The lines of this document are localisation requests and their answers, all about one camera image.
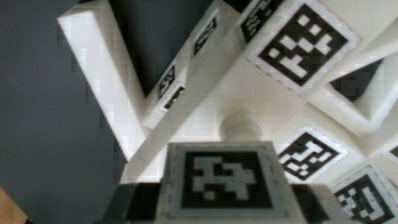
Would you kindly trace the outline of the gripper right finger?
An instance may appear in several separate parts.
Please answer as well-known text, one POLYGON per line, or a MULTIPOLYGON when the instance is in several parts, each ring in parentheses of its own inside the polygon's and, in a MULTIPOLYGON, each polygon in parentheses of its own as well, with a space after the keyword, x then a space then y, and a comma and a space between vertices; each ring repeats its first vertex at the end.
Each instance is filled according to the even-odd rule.
POLYGON ((325 185, 293 184, 291 189, 307 224, 360 224, 344 214, 325 185))

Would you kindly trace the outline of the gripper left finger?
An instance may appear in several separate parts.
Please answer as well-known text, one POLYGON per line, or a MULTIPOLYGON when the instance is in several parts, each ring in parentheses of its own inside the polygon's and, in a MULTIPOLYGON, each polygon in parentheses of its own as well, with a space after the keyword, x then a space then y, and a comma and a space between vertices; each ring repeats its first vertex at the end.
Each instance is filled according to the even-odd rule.
POLYGON ((158 183, 120 184, 94 224, 154 224, 158 195, 158 183))

